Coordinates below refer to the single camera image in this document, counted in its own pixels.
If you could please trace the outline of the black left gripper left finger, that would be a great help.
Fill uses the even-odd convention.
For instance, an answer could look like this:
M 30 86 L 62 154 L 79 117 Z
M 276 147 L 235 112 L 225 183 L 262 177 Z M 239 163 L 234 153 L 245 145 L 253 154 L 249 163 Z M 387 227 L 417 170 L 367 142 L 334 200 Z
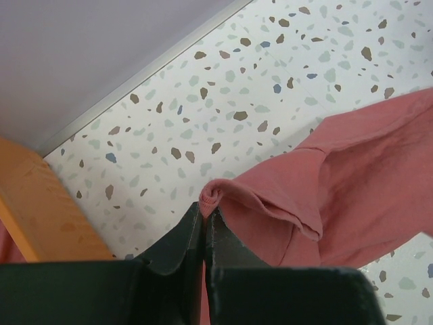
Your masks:
M 198 324 L 202 218 L 125 260 L 1 266 L 2 324 Z

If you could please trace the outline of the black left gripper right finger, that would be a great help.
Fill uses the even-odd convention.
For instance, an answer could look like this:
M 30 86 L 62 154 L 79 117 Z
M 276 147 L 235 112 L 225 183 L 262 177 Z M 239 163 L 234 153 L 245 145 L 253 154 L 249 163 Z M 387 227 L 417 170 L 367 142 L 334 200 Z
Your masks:
M 211 324 L 385 324 L 372 285 L 345 267 L 271 267 L 227 227 L 206 226 Z

